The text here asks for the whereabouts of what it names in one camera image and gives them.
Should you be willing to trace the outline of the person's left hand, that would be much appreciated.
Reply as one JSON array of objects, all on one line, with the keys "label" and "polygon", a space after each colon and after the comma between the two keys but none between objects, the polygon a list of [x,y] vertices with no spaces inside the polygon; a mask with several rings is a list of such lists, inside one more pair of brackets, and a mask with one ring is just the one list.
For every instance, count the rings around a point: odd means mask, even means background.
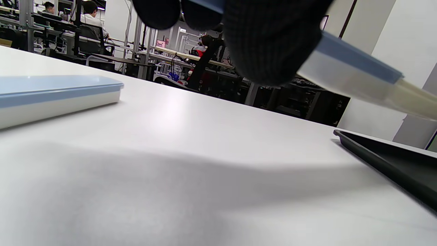
[{"label": "person's left hand", "polygon": [[147,26],[165,30],[183,15],[198,31],[223,25],[236,70],[252,82],[290,82],[321,41],[332,0],[133,0]]}]

